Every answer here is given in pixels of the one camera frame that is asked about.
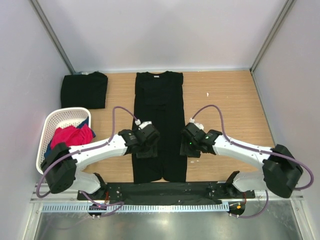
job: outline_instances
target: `black mounting plate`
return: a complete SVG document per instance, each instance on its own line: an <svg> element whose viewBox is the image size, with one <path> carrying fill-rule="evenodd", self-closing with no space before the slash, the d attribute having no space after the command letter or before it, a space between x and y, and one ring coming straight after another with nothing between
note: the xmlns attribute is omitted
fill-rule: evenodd
<svg viewBox="0 0 320 240"><path fill-rule="evenodd" d="M223 199L242 199L243 193L231 197L226 186L217 181L205 182L150 182L134 184L130 182L109 182L106 187L109 202L123 201L126 205L212 205L220 204ZM247 199L254 199L255 192L247 191ZM87 200L81 193L77 199ZM106 194L93 199L104 201Z"/></svg>

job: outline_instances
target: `black shirt laid flat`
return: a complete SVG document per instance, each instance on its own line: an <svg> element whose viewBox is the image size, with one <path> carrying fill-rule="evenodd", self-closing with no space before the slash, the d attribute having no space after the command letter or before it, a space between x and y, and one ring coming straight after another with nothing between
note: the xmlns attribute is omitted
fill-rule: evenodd
<svg viewBox="0 0 320 240"><path fill-rule="evenodd" d="M104 109L108 78L101 72L88 75L66 75L61 87L61 107Z"/></svg>
<svg viewBox="0 0 320 240"><path fill-rule="evenodd" d="M187 157L180 155L181 130L185 127L182 73L137 73L134 115L141 122L152 121L160 132L156 157L132 155L134 183L148 183L164 178L185 182ZM132 128L137 127L133 121Z"/></svg>

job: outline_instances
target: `white wall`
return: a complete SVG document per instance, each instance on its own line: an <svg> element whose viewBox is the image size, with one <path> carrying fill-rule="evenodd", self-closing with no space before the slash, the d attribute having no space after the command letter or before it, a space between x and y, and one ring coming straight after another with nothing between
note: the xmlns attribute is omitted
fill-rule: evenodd
<svg viewBox="0 0 320 240"><path fill-rule="evenodd" d="M21 239L46 116L60 106L62 59L27 0L0 1L0 239Z"/></svg>
<svg viewBox="0 0 320 240"><path fill-rule="evenodd" d="M315 174L303 191L320 222L320 1L297 0L255 72L273 136Z"/></svg>
<svg viewBox="0 0 320 240"><path fill-rule="evenodd" d="M39 0L76 71L249 68L285 0Z"/></svg>

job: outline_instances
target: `folded black t-shirt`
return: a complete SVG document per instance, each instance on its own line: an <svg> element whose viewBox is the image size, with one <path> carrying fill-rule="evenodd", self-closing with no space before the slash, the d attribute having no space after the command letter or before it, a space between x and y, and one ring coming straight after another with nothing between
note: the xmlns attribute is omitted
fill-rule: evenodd
<svg viewBox="0 0 320 240"><path fill-rule="evenodd" d="M104 109L108 77L101 72L88 75L66 75L61 87L61 107Z"/></svg>

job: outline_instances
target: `blue cloth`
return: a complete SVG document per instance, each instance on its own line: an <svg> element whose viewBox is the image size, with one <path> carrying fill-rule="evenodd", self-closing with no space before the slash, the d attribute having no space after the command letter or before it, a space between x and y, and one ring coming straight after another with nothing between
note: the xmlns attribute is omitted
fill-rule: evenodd
<svg viewBox="0 0 320 240"><path fill-rule="evenodd" d="M77 129L81 129L85 124L87 124L89 126L89 117L87 117L82 123L80 123L76 128ZM95 138L96 134L95 132L91 129L92 132L92 136ZM52 140L49 142L48 146L46 147L46 152L43 154L44 158L46 158L50 153L51 153L51 142Z"/></svg>

